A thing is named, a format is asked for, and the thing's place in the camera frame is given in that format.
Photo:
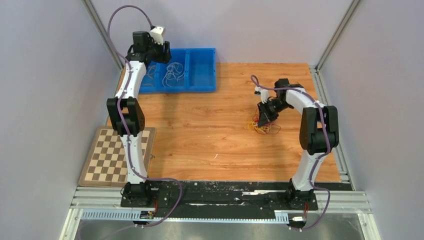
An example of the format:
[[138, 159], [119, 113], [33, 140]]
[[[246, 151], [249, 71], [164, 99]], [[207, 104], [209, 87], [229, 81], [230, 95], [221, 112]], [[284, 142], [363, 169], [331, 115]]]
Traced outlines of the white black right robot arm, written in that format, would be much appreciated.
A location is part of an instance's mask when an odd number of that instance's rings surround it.
[[282, 201], [289, 209], [302, 209], [313, 200], [322, 162], [339, 144], [338, 109], [320, 103], [301, 84], [291, 84], [287, 78], [277, 80], [273, 88], [260, 85], [255, 75], [250, 79], [255, 84], [255, 94], [260, 96], [256, 123], [259, 128], [272, 124], [285, 109], [295, 109], [301, 115], [299, 143], [303, 152]]

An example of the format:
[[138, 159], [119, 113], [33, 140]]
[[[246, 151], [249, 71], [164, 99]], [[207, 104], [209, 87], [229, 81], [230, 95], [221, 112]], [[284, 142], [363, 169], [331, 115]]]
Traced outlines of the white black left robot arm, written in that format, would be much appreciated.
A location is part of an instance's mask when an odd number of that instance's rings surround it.
[[137, 95], [151, 62], [167, 64], [171, 58], [170, 43], [164, 40], [165, 29], [135, 31], [133, 44], [127, 52], [124, 79], [115, 97], [106, 102], [110, 121], [124, 147], [127, 162], [127, 183], [122, 191], [123, 207], [147, 207], [153, 201], [148, 183], [147, 168], [142, 149], [145, 115]]

